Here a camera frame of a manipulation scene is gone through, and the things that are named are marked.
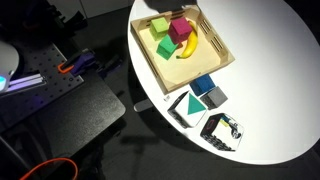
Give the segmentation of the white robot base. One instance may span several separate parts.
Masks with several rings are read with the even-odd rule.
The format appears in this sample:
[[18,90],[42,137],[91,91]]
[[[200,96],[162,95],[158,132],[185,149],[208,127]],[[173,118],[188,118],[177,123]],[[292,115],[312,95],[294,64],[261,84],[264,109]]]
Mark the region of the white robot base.
[[14,46],[0,41],[0,92],[5,92],[19,66],[19,54]]

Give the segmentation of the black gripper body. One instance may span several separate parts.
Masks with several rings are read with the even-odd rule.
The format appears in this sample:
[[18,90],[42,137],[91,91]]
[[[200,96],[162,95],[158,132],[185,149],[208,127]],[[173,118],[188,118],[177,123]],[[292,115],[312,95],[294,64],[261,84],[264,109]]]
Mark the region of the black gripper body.
[[146,5],[159,13],[181,10],[189,5],[197,5],[197,0],[144,0]]

